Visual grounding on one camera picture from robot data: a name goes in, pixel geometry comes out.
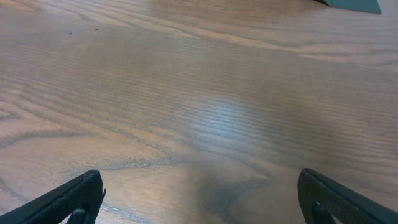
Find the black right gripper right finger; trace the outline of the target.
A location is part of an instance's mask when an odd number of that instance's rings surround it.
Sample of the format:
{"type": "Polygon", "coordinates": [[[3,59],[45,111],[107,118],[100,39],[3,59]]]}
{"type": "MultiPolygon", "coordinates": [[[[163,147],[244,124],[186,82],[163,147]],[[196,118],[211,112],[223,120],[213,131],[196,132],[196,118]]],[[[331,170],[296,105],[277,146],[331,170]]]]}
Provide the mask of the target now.
{"type": "Polygon", "coordinates": [[[397,224],[397,212],[313,169],[301,171],[297,188],[306,224],[397,224]]]}

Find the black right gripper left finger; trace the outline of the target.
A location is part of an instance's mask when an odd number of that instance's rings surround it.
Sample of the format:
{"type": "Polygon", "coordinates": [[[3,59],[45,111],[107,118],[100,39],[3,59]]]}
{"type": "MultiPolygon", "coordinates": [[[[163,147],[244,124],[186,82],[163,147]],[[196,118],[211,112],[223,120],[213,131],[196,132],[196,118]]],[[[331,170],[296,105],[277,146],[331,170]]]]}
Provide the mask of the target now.
{"type": "Polygon", "coordinates": [[[82,175],[35,200],[1,215],[4,224],[95,224],[106,195],[98,170],[82,175]]]}

